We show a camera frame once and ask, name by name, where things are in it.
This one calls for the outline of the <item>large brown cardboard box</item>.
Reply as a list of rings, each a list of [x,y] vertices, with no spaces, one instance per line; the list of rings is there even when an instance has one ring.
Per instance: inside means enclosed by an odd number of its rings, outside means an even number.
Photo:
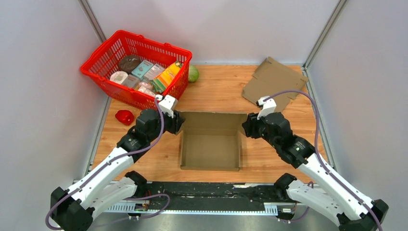
[[[180,135],[183,170],[239,171],[246,113],[185,111]]]

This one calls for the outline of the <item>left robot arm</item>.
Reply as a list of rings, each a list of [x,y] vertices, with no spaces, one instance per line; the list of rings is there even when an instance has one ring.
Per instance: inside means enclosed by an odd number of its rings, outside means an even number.
[[[110,182],[147,153],[163,133],[178,134],[184,122],[178,111],[143,110],[107,158],[67,189],[58,187],[51,193],[46,226],[55,231],[86,231],[102,212],[121,200],[152,199],[147,180],[135,171],[115,184]]]

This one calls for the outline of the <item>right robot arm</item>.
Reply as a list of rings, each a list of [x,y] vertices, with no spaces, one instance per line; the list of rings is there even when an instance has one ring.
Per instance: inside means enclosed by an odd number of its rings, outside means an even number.
[[[306,139],[293,134],[282,113],[250,113],[242,127],[250,138],[263,138],[286,163],[309,176],[313,189],[285,173],[276,181],[275,197],[301,202],[332,221],[341,231],[381,231],[389,206],[372,200],[348,183]]]

